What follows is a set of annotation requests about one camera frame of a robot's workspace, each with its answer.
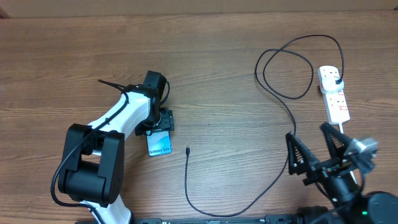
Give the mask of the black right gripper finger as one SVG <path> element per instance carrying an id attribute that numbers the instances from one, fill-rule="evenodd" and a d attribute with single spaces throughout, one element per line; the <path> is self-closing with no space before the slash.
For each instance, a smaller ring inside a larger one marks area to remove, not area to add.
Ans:
<path id="1" fill-rule="evenodd" d="M 324 122 L 320 129 L 331 158 L 344 158 L 344 154 L 353 140 L 327 122 Z"/>
<path id="2" fill-rule="evenodd" d="M 285 138 L 288 150 L 289 174 L 301 175 L 310 172 L 312 167 L 319 163 L 317 157 L 296 135 L 287 133 Z"/>

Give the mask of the blue screen Galaxy smartphone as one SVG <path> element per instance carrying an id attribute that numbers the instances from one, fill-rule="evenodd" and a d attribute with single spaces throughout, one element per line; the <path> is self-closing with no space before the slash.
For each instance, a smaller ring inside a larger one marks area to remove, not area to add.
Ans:
<path id="1" fill-rule="evenodd" d="M 150 157 L 163 156 L 172 153 L 172 142 L 168 131 L 152 133 L 150 136 L 147 136 L 146 139 L 148 155 Z"/>

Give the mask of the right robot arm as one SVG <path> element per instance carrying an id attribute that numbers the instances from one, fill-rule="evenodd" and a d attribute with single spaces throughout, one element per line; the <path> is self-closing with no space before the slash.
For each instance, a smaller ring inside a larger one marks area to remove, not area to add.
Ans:
<path id="1" fill-rule="evenodd" d="M 384 191 L 363 192 L 365 176 L 374 169 L 377 141 L 352 139 L 328 123 L 320 130 L 330 154 L 326 161 L 320 161 L 296 135 L 286 134 L 289 174 L 304 174 L 304 185 L 315 184 L 333 209 L 302 207 L 290 222 L 397 223 L 397 196 Z"/>

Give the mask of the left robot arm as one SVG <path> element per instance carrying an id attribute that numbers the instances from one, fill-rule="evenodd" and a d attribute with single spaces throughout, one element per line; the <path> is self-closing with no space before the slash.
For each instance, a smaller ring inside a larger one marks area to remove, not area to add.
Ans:
<path id="1" fill-rule="evenodd" d="M 60 206 L 87 208 L 94 223 L 134 223 L 121 198 L 125 141 L 132 134 L 145 136 L 151 157 L 172 152 L 174 116 L 163 106 L 170 83 L 148 71 L 141 84 L 109 85 L 120 91 L 119 101 L 87 125 L 69 127 L 50 194 Z"/>

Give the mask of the white charger plug adapter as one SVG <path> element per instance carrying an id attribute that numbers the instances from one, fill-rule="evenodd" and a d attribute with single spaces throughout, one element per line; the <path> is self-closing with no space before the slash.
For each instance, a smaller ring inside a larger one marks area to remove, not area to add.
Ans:
<path id="1" fill-rule="evenodd" d="M 321 77 L 320 90 L 323 94 L 341 91 L 345 87 L 345 83 L 338 77 Z"/>

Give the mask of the white power strip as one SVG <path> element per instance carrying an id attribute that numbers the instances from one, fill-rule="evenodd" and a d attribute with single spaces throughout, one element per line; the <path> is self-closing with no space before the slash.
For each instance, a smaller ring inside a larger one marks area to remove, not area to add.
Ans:
<path id="1" fill-rule="evenodd" d="M 336 67 L 330 65 L 321 66 L 318 71 L 318 80 L 320 86 L 321 77 L 338 77 L 339 71 Z M 326 115 L 330 124 L 343 124 L 350 120 L 348 106 L 343 89 L 334 93 L 323 94 Z"/>

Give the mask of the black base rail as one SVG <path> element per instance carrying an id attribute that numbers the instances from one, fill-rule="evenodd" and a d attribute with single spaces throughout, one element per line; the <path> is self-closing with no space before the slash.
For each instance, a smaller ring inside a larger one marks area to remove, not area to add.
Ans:
<path id="1" fill-rule="evenodd" d="M 294 224 L 293 215 L 266 215 L 257 218 L 186 218 L 163 220 L 161 218 L 135 218 L 130 224 Z"/>

